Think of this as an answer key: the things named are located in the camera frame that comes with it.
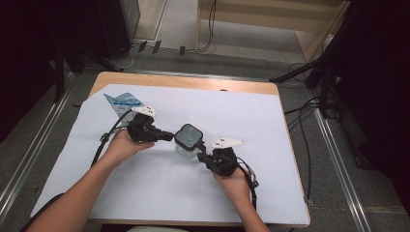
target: wooden desk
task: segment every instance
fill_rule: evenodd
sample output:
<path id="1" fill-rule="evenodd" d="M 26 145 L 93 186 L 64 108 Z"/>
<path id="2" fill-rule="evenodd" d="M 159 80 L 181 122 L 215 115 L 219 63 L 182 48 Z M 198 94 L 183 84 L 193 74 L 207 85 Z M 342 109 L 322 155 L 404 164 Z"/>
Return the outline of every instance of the wooden desk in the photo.
<path id="1" fill-rule="evenodd" d="M 257 205 L 262 219 L 270 225 L 309 225 L 275 84 L 119 72 L 102 72 L 98 76 L 33 214 L 88 170 L 99 138 L 118 119 L 103 94 L 116 97 L 125 92 L 156 107 L 154 125 L 159 129 L 175 132 L 190 123 L 203 131 L 208 148 L 220 136 L 244 139 L 247 144 L 234 150 L 256 172 L 260 184 L 256 189 Z M 173 141 L 159 141 L 119 166 L 97 199 L 90 221 L 241 225 L 210 171 L 196 159 L 185 159 L 176 153 Z"/>
<path id="2" fill-rule="evenodd" d="M 196 49 L 200 20 L 209 19 L 213 3 L 198 0 Z M 326 38 L 337 31 L 348 5 L 340 0 L 219 0 L 215 21 L 295 30 L 309 62 Z"/>

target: gray floor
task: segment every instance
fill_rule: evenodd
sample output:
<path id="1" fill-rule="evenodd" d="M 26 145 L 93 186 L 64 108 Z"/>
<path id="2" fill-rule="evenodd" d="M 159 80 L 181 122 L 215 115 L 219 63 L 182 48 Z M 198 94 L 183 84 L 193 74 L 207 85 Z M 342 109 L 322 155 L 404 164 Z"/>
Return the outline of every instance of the gray floor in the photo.
<path id="1" fill-rule="evenodd" d="M 169 0 L 167 8 L 188 7 L 195 1 L 190 1 L 190 4 L 186 5 L 183 4 L 184 2 L 182 0 Z M 178 21 L 181 18 L 170 11 L 165 13 L 164 18 L 167 21 L 179 22 L 176 24 L 184 27 L 182 30 L 186 32 L 192 31 L 187 21 Z M 162 40 L 162 47 L 193 46 L 191 44 L 192 40 L 181 37 L 180 32 L 181 28 L 173 28 L 171 25 L 163 23 L 158 35 L 159 40 Z M 236 39 L 231 41 L 233 42 L 231 45 L 223 45 L 226 44 L 223 39 L 216 39 L 217 49 L 214 54 L 209 55 L 187 53 L 184 56 L 179 56 L 178 51 L 164 49 L 153 55 L 151 54 L 152 47 L 147 47 L 143 52 L 137 53 L 136 50 L 133 52 L 134 61 L 129 68 L 125 69 L 125 72 L 198 73 L 217 75 L 218 78 L 235 76 L 236 79 L 267 81 L 268 78 L 287 73 L 290 63 L 303 61 L 301 60 L 303 56 L 295 44 L 296 39 L 292 36 L 292 33 L 277 31 L 274 33 L 273 38 L 277 42 L 270 45 L 272 52 L 268 52 L 269 54 L 263 49 L 259 49 L 260 47 L 255 47 L 255 45 L 246 47 L 243 41 Z M 271 39 L 263 41 L 262 38 L 262 42 L 259 41 L 255 44 L 269 44 Z M 125 54 L 115 62 L 126 66 L 131 60 L 129 55 Z M 48 174 L 63 149 L 75 121 L 79 111 L 76 105 L 81 105 L 87 99 L 95 78 L 98 73 L 103 71 L 99 65 L 87 59 L 85 59 L 85 64 L 85 72 L 75 76 L 75 82 L 68 101 L 45 141 L 27 180 L 15 199 L 14 205 L 0 225 L 0 231 L 18 231 L 29 218 Z M 309 91 L 303 83 L 295 79 L 279 85 L 279 93 L 284 110 L 300 107 L 310 98 Z M 8 139 L 0 144 L 0 189 L 2 191 L 12 178 L 47 112 L 52 107 L 53 94 L 54 89 L 52 88 L 21 120 Z M 288 115 L 286 120 L 290 122 L 294 117 L 295 115 Z M 409 217 L 405 214 L 391 181 L 378 171 L 366 171 L 357 167 L 343 127 L 335 120 L 328 120 L 328 123 L 332 128 L 333 136 L 336 139 L 354 187 L 365 207 L 372 231 L 410 231 Z M 295 229 L 295 231 L 358 231 L 314 114 L 307 117 L 303 125 L 311 153 L 311 199 L 314 204 L 309 206 L 311 225 L 308 228 Z M 296 127 L 292 130 L 290 137 L 303 186 L 304 189 L 307 189 L 308 159 L 300 128 Z M 99 231 L 99 229 L 100 226 L 97 224 L 88 224 L 84 231 Z M 272 228 L 272 231 L 288 230 L 289 228 Z"/>

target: aluminum strip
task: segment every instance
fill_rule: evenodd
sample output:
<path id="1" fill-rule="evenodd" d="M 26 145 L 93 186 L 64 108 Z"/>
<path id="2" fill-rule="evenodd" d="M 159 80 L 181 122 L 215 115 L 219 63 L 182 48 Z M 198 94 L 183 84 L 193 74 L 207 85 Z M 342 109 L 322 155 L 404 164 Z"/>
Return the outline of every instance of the aluminum strip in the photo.
<path id="1" fill-rule="evenodd" d="M 40 151 L 45 144 L 45 141 L 48 138 L 52 128 L 54 127 L 55 122 L 57 121 L 64 105 L 67 102 L 67 99 L 70 95 L 70 91 L 73 87 L 73 84 L 76 81 L 76 77 L 72 72 L 69 73 L 68 77 L 67 90 L 64 95 L 61 97 L 60 101 L 55 103 L 50 111 L 48 112 L 42 126 L 34 137 L 30 147 L 27 149 L 23 159 L 15 170 L 15 174 L 12 179 L 9 181 L 3 192 L 0 196 L 0 225 L 4 222 L 7 213 L 12 208 L 15 198 L 17 197 L 21 187 L 24 184 L 31 168 L 33 167 Z"/>
<path id="2" fill-rule="evenodd" d="M 364 207 L 362 206 L 359 195 L 357 194 L 353 186 L 347 169 L 344 166 L 343 158 L 340 155 L 340 151 L 338 150 L 337 143 L 335 142 L 335 139 L 332 135 L 328 121 L 322 117 L 319 109 L 316 109 L 314 113 L 328 147 L 329 154 L 335 166 L 338 180 L 340 181 L 341 188 L 344 192 L 344 196 L 346 197 L 347 204 L 349 205 L 350 212 L 353 219 L 355 220 L 358 231 L 371 232 Z"/>

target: white paper sheet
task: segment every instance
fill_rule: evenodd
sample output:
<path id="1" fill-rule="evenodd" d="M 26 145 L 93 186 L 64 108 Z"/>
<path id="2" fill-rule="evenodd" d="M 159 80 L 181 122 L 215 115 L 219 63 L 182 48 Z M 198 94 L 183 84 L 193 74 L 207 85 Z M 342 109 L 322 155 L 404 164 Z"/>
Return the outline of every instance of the white paper sheet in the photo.
<path id="1" fill-rule="evenodd" d="M 221 136 L 245 140 L 234 151 L 257 176 L 262 219 L 309 224 L 278 96 L 131 85 L 108 85 L 83 103 L 32 215 L 89 169 L 100 137 L 118 119 L 103 94 L 125 92 L 156 108 L 154 125 L 161 130 L 176 132 L 187 123 L 200 129 L 208 153 Z M 174 141 L 159 141 L 118 167 L 90 218 L 240 222 L 205 164 L 176 153 Z"/>

